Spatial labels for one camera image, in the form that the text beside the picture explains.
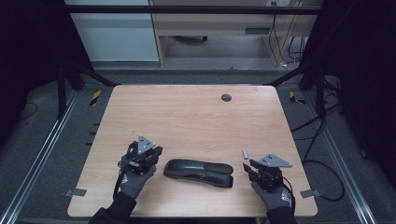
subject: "wooden table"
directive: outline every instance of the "wooden table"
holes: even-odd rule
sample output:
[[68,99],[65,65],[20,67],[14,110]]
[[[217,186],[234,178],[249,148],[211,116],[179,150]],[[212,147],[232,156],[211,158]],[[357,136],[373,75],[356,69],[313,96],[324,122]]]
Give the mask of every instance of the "wooden table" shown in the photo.
[[[221,100],[224,93],[230,102]],[[78,181],[87,193],[73,196],[71,217],[91,217],[111,205],[117,162],[139,134],[163,147],[163,154],[133,217],[264,217],[265,206],[243,169],[248,161],[242,149],[253,160],[274,153],[292,163],[282,171],[294,190],[295,214],[317,213],[315,200],[300,195],[309,185],[274,87],[156,85],[114,89]],[[172,159],[230,164],[233,187],[166,177],[163,168]]]

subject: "sleeve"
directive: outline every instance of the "sleeve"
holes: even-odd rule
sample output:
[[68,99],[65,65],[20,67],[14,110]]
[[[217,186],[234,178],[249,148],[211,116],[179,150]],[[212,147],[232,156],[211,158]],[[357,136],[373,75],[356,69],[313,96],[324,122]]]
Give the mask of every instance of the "sleeve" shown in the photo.
[[136,201],[120,192],[114,202],[107,208],[101,208],[91,218],[89,224],[126,224]]
[[267,212],[271,224],[296,224],[294,214],[289,207],[279,207]]

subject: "cabinet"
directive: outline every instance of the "cabinet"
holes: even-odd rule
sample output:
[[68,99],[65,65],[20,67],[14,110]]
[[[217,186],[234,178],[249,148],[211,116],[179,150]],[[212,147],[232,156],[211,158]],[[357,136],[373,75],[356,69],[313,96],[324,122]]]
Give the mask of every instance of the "cabinet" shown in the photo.
[[[150,0],[152,6],[241,6],[265,7],[269,0]],[[320,7],[322,0],[289,0],[288,7]],[[274,15],[244,14],[153,14],[154,33],[160,63],[163,64],[167,37],[172,35],[260,35],[274,65],[292,36],[309,36],[317,16],[278,15],[273,29]]]

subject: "gray glove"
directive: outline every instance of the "gray glove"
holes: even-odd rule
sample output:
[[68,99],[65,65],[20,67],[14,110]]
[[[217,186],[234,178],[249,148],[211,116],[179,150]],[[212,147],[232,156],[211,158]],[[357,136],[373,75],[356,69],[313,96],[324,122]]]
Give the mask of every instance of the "gray glove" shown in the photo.
[[271,192],[267,192],[264,191],[256,181],[252,181],[251,187],[253,187],[254,191],[260,195],[262,201],[267,207],[267,211],[279,207],[290,207],[291,194],[284,186],[274,189]]
[[146,181],[154,175],[156,170],[157,167],[153,165],[148,172],[143,175],[137,175],[132,170],[127,171],[121,180],[120,191],[129,197],[136,199],[137,195],[142,191]]

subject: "aluminum rail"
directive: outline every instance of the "aluminum rail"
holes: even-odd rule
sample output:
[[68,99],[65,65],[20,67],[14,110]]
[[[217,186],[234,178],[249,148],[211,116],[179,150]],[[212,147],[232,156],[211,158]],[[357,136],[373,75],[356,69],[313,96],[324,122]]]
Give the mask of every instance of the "aluminum rail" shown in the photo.
[[20,211],[22,210],[27,198],[29,197],[30,192],[35,186],[35,182],[37,181],[44,165],[46,164],[46,161],[50,156],[50,153],[55,146],[58,137],[60,136],[61,131],[70,116],[71,111],[74,108],[76,99],[78,98],[78,94],[78,91],[72,92],[72,95],[69,98],[68,107],[64,115],[60,119],[56,120],[43,147],[40,149],[28,174],[26,175],[20,188],[18,189],[18,192],[15,194],[12,202],[8,205],[5,212],[0,217],[1,224],[13,224],[17,220]]
[[[315,101],[309,93],[304,93],[305,99],[307,100],[311,112],[314,116],[317,116],[318,113],[315,109]],[[364,196],[359,188],[358,183],[353,177],[352,172],[347,166],[347,162],[344,160],[340,150],[332,139],[332,134],[329,129],[325,126],[323,129],[323,138],[328,146],[328,150],[330,156],[332,158],[332,162],[334,163],[335,168],[338,171],[338,174],[343,178],[343,182],[346,187],[346,193],[349,196],[350,201],[352,202],[353,207],[355,208],[356,214],[358,215],[359,220],[362,224],[376,224],[375,217],[370,209],[370,206],[367,204]]]

